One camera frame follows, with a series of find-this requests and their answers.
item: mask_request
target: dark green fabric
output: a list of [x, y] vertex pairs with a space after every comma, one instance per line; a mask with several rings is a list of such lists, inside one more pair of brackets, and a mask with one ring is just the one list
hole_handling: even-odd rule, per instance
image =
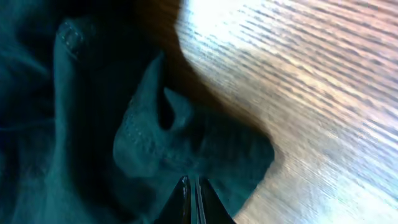
[[0, 0], [0, 223], [152, 223], [182, 175], [235, 214], [269, 140], [167, 88], [121, 11], [76, 6]]

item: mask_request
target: cloth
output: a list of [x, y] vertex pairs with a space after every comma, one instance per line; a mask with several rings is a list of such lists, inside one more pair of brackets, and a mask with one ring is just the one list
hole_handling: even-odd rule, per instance
[[264, 135], [167, 88], [118, 6], [0, 0], [0, 223], [152, 223], [182, 175], [234, 215], [273, 161]]

